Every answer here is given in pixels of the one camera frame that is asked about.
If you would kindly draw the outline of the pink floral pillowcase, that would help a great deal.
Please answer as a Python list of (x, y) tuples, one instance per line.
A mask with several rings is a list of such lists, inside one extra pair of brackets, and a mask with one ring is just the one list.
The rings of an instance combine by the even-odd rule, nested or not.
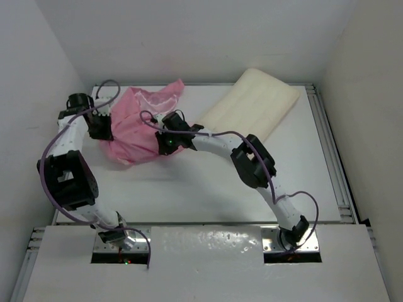
[(143, 110), (153, 115), (167, 114), (176, 109), (185, 85), (181, 79), (164, 88), (150, 92), (130, 86), (111, 109), (112, 141), (99, 143), (101, 150), (112, 161), (135, 165), (158, 158), (155, 129), (140, 119)]

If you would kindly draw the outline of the cream quilted pillow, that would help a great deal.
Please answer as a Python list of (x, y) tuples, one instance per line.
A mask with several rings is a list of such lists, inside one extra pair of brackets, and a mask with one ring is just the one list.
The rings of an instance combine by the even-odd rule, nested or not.
[(215, 133), (253, 134), (265, 142), (299, 97), (294, 87), (250, 68), (198, 123)]

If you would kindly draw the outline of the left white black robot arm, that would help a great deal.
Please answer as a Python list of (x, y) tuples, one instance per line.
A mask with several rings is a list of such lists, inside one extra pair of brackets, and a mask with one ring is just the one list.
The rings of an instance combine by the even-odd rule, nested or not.
[(110, 105), (84, 93), (71, 94), (57, 124), (57, 139), (37, 162), (43, 183), (58, 208), (71, 216), (82, 216), (103, 243), (123, 246), (127, 239), (123, 218), (98, 202), (98, 183), (81, 153), (86, 135), (113, 141)]

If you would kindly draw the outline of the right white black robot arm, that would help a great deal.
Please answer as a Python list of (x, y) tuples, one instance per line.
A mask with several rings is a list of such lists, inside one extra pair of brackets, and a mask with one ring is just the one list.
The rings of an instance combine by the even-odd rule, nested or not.
[(283, 248), (298, 248), (309, 222), (290, 201), (292, 194), (276, 195), (280, 184), (275, 180), (275, 161), (255, 135), (213, 133), (199, 124), (190, 126), (177, 112), (155, 115), (151, 122), (159, 127), (156, 138), (161, 155), (171, 155), (182, 147), (215, 154), (232, 163), (240, 180), (257, 190), (275, 214)]

